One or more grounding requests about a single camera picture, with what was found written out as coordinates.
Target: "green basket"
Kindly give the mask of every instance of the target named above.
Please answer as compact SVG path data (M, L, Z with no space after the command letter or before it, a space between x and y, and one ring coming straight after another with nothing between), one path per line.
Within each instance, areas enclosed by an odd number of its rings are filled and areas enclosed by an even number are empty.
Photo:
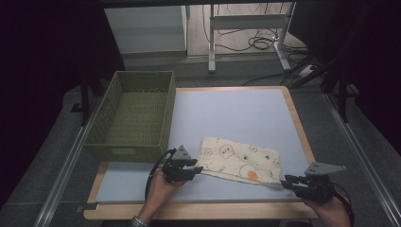
M173 72L115 72L83 147L99 161L154 163L168 149Z

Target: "human hand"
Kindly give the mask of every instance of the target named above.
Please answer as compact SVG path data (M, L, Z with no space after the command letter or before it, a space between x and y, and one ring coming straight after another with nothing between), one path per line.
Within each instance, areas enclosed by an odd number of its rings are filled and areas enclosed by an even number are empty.
M169 183L162 169L157 169L150 182L147 200L137 217L149 224L160 207L184 184L185 182Z
M350 227L350 219L344 204L336 197L327 203L303 200L304 204L312 208L319 219L327 227Z

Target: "white fabric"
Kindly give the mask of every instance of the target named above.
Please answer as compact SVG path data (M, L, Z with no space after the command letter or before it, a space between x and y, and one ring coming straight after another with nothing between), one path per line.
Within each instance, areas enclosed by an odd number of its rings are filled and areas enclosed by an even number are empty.
M204 137L197 166L203 166L204 174L227 180L281 186L280 157L272 148Z

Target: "wall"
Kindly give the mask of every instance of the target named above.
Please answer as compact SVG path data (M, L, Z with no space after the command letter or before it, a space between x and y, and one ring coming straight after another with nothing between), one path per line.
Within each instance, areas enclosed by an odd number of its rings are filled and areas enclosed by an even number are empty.
M105 9L121 54L184 51L185 7Z

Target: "metal frame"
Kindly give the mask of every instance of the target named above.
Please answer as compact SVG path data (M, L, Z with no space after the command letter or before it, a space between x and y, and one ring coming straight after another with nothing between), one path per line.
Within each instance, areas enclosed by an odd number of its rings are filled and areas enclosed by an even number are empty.
M215 16L214 5L210 5L209 73L216 72L215 30L258 28L282 28L273 45L284 71L289 71L291 67L283 52L283 43L294 7L295 2L291 2L286 14Z

